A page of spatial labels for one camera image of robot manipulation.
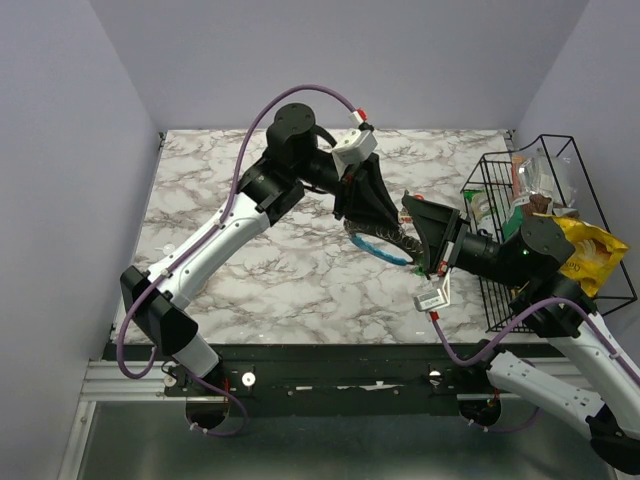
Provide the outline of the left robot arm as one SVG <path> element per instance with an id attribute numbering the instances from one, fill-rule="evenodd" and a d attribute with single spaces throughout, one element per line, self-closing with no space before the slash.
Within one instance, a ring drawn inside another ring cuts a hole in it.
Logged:
<path id="1" fill-rule="evenodd" d="M 309 189 L 333 197 L 333 215 L 349 236 L 374 236 L 411 249 L 382 179 L 374 128 L 363 110 L 351 107 L 349 113 L 354 127 L 337 140 L 318 125 L 309 106 L 281 107 L 259 159 L 245 172 L 234 172 L 224 206 L 164 259 L 145 271 L 130 266 L 121 274 L 125 317 L 116 359 L 126 377 L 137 376 L 123 357 L 126 332 L 135 324 L 154 352 L 186 369 L 197 393 L 209 395 L 220 387 L 222 359 L 185 309 L 227 260 L 273 227 Z"/>

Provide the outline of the blue key tag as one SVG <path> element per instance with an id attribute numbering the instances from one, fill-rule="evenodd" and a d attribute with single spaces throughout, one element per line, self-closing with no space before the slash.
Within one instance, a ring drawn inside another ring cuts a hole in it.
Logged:
<path id="1" fill-rule="evenodd" d="M 396 265 L 396 266 L 407 266 L 410 265 L 411 262 L 409 260 L 391 255 L 390 253 L 383 251 L 377 247 L 375 247 L 374 245 L 370 244 L 369 242 L 363 240 L 360 236 L 358 235 L 352 235 L 349 238 L 350 242 L 357 247 L 358 249 L 364 251 L 365 253 L 372 255 L 380 260 L 383 260 L 387 263 Z"/>

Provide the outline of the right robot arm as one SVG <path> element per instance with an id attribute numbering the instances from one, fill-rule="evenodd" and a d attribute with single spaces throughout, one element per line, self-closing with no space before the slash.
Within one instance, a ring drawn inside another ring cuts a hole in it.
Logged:
<path id="1" fill-rule="evenodd" d="M 639 473 L 639 367 L 608 330 L 594 301 L 561 268 L 575 248 L 554 218 L 529 217 L 506 241 L 471 232 L 459 210 L 406 194 L 402 205 L 412 219 L 427 276 L 449 282 L 453 269 L 513 288 L 510 323 L 473 356 L 459 357 L 469 390 L 489 385 L 514 393 L 563 420 L 584 436 L 614 469 Z M 589 382 L 581 390 L 547 374 L 511 351 L 501 340 L 524 324 L 562 353 Z"/>

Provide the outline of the grey curved keyring holder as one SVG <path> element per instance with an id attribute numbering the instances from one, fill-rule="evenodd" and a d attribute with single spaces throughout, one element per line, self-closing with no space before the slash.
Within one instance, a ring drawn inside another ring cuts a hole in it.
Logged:
<path id="1" fill-rule="evenodd" d="M 376 225 L 356 223 L 346 219 L 344 221 L 344 230 L 350 238 L 352 235 L 358 235 L 367 241 L 364 236 L 368 235 L 380 240 L 388 245 L 400 249 L 411 262 L 410 265 L 420 264 L 424 260 L 424 249 L 419 240 L 406 234 L 401 228 L 387 228 Z"/>

